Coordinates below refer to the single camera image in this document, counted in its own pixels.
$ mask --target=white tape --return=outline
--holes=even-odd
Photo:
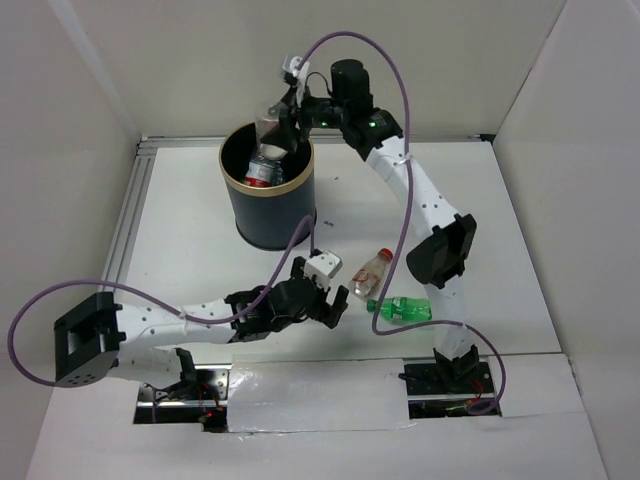
[[[411,425],[401,360],[234,363],[230,432],[395,430]]]

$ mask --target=green plastic bottle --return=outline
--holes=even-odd
[[[367,302],[367,311],[375,312],[377,300]],[[394,325],[411,325],[431,320],[431,303],[426,298],[392,297],[382,301],[380,313]]]

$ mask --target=black trash can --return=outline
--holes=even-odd
[[[256,145],[255,125],[245,125],[227,137],[220,148],[220,169],[227,184],[236,227],[242,238],[263,250],[284,250],[300,221],[315,218],[313,144],[301,143],[282,159],[285,183],[251,187],[243,183]],[[306,226],[302,242],[311,229]]]

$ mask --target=white wall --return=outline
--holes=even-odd
[[[99,276],[135,145],[45,0],[0,4],[0,331],[34,293]],[[53,376],[52,325],[86,291],[43,302],[18,330],[19,356]],[[24,478],[51,391],[0,350],[2,478]]]
[[[388,49],[412,99],[413,131],[438,136],[497,132],[564,0],[72,3],[147,135],[228,133],[253,118],[257,101],[284,93],[277,73],[287,53],[350,29]],[[333,41],[313,66],[328,73],[350,56],[369,68],[377,104],[400,117],[393,76],[369,46]],[[321,85],[311,84],[317,94]]]
[[[633,2],[568,0],[495,142],[611,480],[640,471],[640,2]]]

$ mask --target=plastic bottle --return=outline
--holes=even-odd
[[[366,300],[367,297],[375,294],[392,258],[391,250],[388,248],[380,250],[374,258],[365,263],[358,270],[358,273],[353,276],[351,282],[349,282],[351,293],[362,300]]]
[[[377,300],[367,302],[367,312],[375,312]],[[411,325],[431,320],[431,302],[426,298],[393,297],[382,301],[380,314],[394,325]]]

